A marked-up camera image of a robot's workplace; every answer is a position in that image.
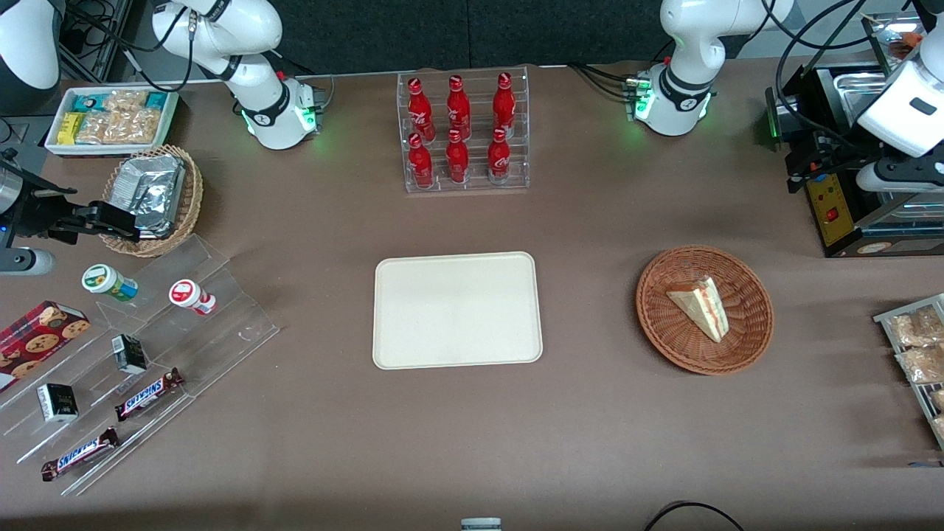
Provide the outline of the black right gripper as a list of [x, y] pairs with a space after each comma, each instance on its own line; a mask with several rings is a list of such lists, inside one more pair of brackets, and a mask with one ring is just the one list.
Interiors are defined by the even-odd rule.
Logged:
[[86, 218], [82, 205], [66, 196], [77, 189], [50, 184], [33, 174], [23, 177], [14, 171], [2, 172], [2, 245], [12, 246], [17, 237], [54, 239], [74, 245], [80, 233], [139, 242], [136, 216], [107, 201], [92, 201]]

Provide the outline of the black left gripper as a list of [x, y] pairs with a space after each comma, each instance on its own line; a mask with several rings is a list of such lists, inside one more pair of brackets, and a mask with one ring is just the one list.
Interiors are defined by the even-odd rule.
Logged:
[[836, 139], [820, 132], [815, 132], [811, 138], [813, 149], [792, 150], [785, 156], [789, 194], [796, 194], [809, 181], [820, 181], [826, 175], [861, 169], [883, 156], [884, 146], [881, 143], [870, 149], [860, 149], [860, 145], [854, 144], [844, 147]]

